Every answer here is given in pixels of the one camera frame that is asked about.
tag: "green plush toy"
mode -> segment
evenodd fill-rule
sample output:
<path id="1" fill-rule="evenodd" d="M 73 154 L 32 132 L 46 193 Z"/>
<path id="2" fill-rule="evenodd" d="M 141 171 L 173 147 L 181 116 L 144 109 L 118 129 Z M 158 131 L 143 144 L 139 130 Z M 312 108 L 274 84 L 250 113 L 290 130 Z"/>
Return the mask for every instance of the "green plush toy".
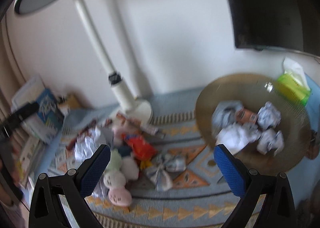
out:
<path id="1" fill-rule="evenodd" d="M 111 151 L 111 157 L 110 162 L 107 165 L 105 172 L 111 171 L 111 170 L 120 170 L 122 165 L 122 158 L 121 155 L 118 153 L 117 149 L 114 149 Z"/>

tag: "white wall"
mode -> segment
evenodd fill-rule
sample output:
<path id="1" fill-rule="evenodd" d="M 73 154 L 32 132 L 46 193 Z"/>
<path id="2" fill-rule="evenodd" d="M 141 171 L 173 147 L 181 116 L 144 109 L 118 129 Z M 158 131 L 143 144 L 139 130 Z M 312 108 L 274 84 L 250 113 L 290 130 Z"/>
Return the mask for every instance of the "white wall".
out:
<path id="1" fill-rule="evenodd" d="M 285 55 L 320 84 L 320 66 L 313 58 L 235 50 L 228 0 L 85 1 L 135 95 L 205 86 L 235 72 L 278 77 Z M 8 27 L 26 78 L 39 73 L 54 91 L 74 91 L 93 107 L 116 102 L 72 0 L 58 0 L 26 17 L 14 15 L 11 8 Z"/>

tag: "lamp base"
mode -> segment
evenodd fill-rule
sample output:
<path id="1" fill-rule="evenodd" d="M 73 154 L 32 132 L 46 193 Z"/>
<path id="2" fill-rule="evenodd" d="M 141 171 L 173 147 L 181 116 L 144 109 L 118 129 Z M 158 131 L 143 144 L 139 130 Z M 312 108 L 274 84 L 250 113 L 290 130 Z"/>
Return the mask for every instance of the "lamp base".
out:
<path id="1" fill-rule="evenodd" d="M 134 110 L 124 112 L 121 107 L 118 107 L 110 114 L 110 118 L 115 120 L 117 112 L 120 111 L 127 116 L 141 120 L 143 123 L 150 123 L 153 115 L 151 104 L 144 99 L 137 99 L 136 102 L 138 106 Z"/>

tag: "television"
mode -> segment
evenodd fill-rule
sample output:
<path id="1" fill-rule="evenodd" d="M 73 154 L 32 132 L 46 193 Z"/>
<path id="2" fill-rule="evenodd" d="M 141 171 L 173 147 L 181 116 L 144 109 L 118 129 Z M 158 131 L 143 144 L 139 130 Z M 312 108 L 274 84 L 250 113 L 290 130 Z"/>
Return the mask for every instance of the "television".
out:
<path id="1" fill-rule="evenodd" d="M 229 0 L 236 48 L 320 58 L 320 0 Z"/>

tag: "round tray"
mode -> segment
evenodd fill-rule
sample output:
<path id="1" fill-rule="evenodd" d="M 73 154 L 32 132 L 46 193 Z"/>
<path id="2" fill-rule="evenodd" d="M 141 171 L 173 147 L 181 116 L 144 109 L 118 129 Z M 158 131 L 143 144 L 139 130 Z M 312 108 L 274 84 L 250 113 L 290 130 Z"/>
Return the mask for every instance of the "round tray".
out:
<path id="1" fill-rule="evenodd" d="M 281 123 L 275 131 L 283 133 L 283 151 L 275 157 L 273 151 L 262 155 L 256 150 L 257 142 L 248 144 L 236 154 L 248 169 L 255 168 L 263 175 L 277 175 L 301 161 L 310 143 L 310 123 L 305 108 L 290 89 L 257 74 L 227 75 L 207 85 L 196 102 L 196 123 L 211 148 L 215 147 L 215 137 L 220 131 L 212 128 L 212 114 L 224 100 L 240 100 L 245 108 L 256 113 L 270 101 L 281 112 Z"/>

